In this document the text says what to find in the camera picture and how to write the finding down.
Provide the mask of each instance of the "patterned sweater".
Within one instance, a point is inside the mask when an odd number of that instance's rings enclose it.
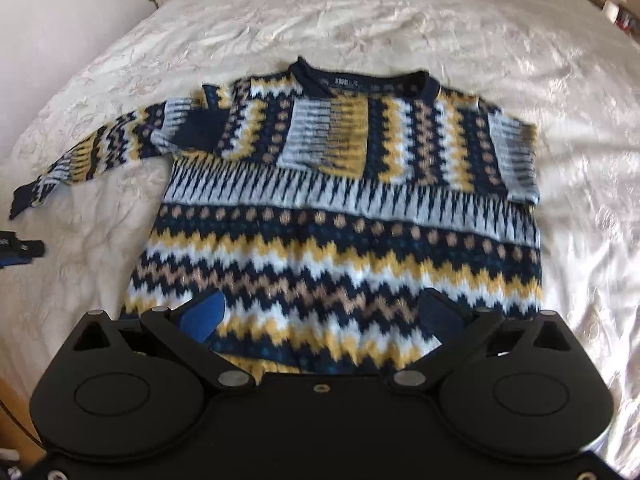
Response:
[[[286,72],[203,86],[92,133],[18,188],[12,218],[60,183],[171,155],[123,316],[210,287],[210,348],[257,377],[403,368],[438,345],[432,286],[462,305],[540,308],[535,130],[427,72]]]

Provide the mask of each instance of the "neckline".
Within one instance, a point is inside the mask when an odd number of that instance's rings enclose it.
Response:
[[[387,94],[409,100],[431,102],[440,93],[440,82],[426,70],[379,77],[356,72],[328,72],[309,65],[302,56],[289,66],[289,73],[302,86],[306,95],[313,98],[334,97],[338,92]]]

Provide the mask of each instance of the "white bedspread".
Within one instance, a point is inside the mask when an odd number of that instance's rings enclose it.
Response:
[[[8,222],[12,190],[122,112],[298,54],[332,70],[425,68],[539,126],[545,304],[615,398],[601,455],[639,473],[640,50],[585,0],[172,0],[75,76],[0,165],[0,228],[48,247],[0,272],[0,374],[28,394],[82,313],[116,316],[169,162],[56,190]]]

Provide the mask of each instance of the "sweater sleeve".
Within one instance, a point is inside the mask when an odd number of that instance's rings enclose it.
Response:
[[[36,180],[14,192],[9,218],[40,205],[59,184],[74,186],[130,160],[172,153],[178,128],[198,101],[172,99],[138,108],[98,128],[76,144]]]
[[[536,181],[536,127],[509,116],[482,98],[479,107],[486,114],[500,178],[507,189],[507,200],[537,205],[540,192]]]

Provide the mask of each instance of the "sweater cuff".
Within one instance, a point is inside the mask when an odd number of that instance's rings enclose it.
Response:
[[[35,188],[37,180],[34,180],[30,184],[20,186],[14,191],[14,201],[11,204],[11,213],[9,214],[9,220],[13,220],[21,212],[31,206],[33,200],[33,189]]]

